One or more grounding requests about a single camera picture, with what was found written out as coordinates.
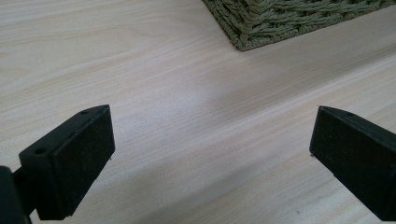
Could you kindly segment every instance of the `wicker basket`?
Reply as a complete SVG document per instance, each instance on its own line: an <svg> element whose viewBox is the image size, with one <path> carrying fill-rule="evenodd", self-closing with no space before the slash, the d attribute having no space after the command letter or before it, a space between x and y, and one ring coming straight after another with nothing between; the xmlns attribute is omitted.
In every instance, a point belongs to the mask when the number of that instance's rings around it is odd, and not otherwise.
<svg viewBox="0 0 396 224"><path fill-rule="evenodd" d="M204 0L232 42L254 49L396 4L396 0Z"/></svg>

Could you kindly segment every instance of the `wooden floor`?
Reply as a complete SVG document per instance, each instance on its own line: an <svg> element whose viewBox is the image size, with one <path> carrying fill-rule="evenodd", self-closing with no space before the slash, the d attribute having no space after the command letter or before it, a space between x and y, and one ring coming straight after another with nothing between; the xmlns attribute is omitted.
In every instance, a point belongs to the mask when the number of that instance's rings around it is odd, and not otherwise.
<svg viewBox="0 0 396 224"><path fill-rule="evenodd" d="M396 132L395 22L240 52L200 0L2 1L0 164L109 104L116 152L62 223L380 223L308 149L319 105Z"/></svg>

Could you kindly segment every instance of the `black plastic part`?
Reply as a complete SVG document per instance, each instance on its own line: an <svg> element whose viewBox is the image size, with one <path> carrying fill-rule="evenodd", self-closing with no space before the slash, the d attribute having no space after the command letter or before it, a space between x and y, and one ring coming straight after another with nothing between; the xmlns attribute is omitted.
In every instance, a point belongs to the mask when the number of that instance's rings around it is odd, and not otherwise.
<svg viewBox="0 0 396 224"><path fill-rule="evenodd" d="M30 218L23 213L12 173L5 166L0 166L0 192L0 224L30 223Z"/></svg>
<svg viewBox="0 0 396 224"><path fill-rule="evenodd" d="M383 221L396 221L396 135L352 113L321 106L311 153Z"/></svg>
<svg viewBox="0 0 396 224"><path fill-rule="evenodd" d="M40 219L73 215L114 150L110 108L101 105L77 113L21 152Z"/></svg>

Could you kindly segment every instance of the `small hole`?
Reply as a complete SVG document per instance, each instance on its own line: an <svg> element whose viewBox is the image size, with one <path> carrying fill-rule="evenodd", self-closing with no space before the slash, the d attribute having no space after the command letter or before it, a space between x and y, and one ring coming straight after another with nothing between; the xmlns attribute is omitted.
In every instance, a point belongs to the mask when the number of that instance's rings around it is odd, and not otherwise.
<svg viewBox="0 0 396 224"><path fill-rule="evenodd" d="M35 154L40 155L40 154L45 153L46 151L47 151L46 148L40 147L40 148L35 150Z"/></svg>

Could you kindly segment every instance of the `light wood grain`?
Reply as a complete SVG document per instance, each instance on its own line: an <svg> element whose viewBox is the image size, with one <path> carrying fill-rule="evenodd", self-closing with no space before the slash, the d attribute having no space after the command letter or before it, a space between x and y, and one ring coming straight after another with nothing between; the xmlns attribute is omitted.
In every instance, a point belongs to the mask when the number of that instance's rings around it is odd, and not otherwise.
<svg viewBox="0 0 396 224"><path fill-rule="evenodd" d="M318 105L396 132L395 22L240 52L202 1L2 1L0 164L110 104L116 153L63 223L380 223L308 148Z"/></svg>

